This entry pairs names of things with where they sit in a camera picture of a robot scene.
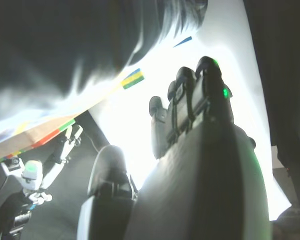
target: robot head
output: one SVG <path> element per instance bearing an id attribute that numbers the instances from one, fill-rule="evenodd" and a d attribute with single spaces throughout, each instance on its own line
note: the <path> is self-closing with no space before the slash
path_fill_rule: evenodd
<path id="1" fill-rule="evenodd" d="M 24 165 L 21 185 L 28 190 L 38 190 L 43 179 L 43 167 L 40 161 L 30 160 Z"/>

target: multicolored strip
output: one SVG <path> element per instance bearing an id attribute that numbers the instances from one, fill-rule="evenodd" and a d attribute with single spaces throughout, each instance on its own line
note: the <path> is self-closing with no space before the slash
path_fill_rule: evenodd
<path id="1" fill-rule="evenodd" d="M 36 143 L 30 145 L 30 146 L 27 146 L 19 151 L 16 151 L 16 152 L 13 152 L 7 156 L 4 156 L 2 158 L 0 158 L 0 163 L 7 160 L 7 159 L 10 159 L 16 155 L 19 155 L 19 154 L 22 154 L 26 151 L 29 151 L 31 149 L 35 149 L 37 147 L 40 147 L 44 144 L 46 144 L 47 142 L 49 142 L 51 139 L 53 139 L 54 137 L 56 137 L 59 133 L 61 133 L 62 131 L 64 131 L 65 129 L 67 129 L 69 126 L 73 125 L 76 121 L 74 119 L 70 120 L 69 122 L 67 122 L 66 124 L 62 125 L 61 127 L 59 127 L 57 130 L 51 132 L 50 134 L 48 134 L 47 136 L 45 136 L 44 138 L 42 138 L 41 140 L 37 141 Z"/>
<path id="2" fill-rule="evenodd" d="M 128 89 L 128 88 L 131 88 L 133 85 L 140 83 L 144 79 L 145 79 L 145 77 L 142 74 L 141 69 L 138 68 L 137 70 L 135 70 L 131 74 L 129 74 L 124 80 L 122 80 L 121 85 L 122 85 L 123 89 Z"/>

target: robotic hand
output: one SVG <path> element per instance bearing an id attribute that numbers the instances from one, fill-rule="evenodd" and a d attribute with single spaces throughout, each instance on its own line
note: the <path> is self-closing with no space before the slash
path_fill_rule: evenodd
<path id="1" fill-rule="evenodd" d="M 11 194 L 0 207 L 0 240 L 19 240 L 32 210 L 37 205 L 52 200 L 52 196 L 44 190 L 62 171 L 74 146 L 81 143 L 82 132 L 80 125 L 68 127 L 65 135 L 60 136 L 61 141 L 54 153 L 44 164 L 39 160 L 30 160 L 23 164 L 19 157 L 1 163 L 6 176 L 14 176 L 23 188 L 22 191 Z"/>

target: gray floor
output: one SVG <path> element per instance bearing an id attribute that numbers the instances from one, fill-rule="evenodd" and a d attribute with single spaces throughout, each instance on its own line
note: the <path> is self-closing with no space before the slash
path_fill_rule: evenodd
<path id="1" fill-rule="evenodd" d="M 21 155 L 24 162 L 38 159 L 44 161 L 53 152 L 55 140 Z M 82 203 L 87 198 L 91 169 L 97 152 L 90 140 L 83 134 L 80 147 L 73 149 L 71 160 L 54 183 L 46 191 L 52 194 L 52 201 L 38 206 L 30 222 L 22 232 L 21 240 L 75 240 Z M 0 185 L 4 181 L 0 167 Z M 0 205 L 13 192 L 21 190 L 19 183 L 8 179 L 0 193 Z"/>

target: green tape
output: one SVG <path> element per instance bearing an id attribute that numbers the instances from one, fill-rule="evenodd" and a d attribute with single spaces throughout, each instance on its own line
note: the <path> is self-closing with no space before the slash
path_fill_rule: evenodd
<path id="1" fill-rule="evenodd" d="M 140 76 L 136 80 L 134 80 L 134 81 L 132 81 L 132 82 L 126 84 L 126 85 L 123 85 L 123 89 L 131 88 L 133 85 L 136 85 L 137 83 L 140 83 L 144 79 L 145 79 L 144 76 Z"/>
<path id="2" fill-rule="evenodd" d="M 67 127 L 73 125 L 76 121 L 74 119 L 72 119 L 71 121 L 68 121 L 66 124 L 62 125 L 61 127 L 59 127 L 59 131 L 62 132 L 63 130 L 65 130 Z"/>

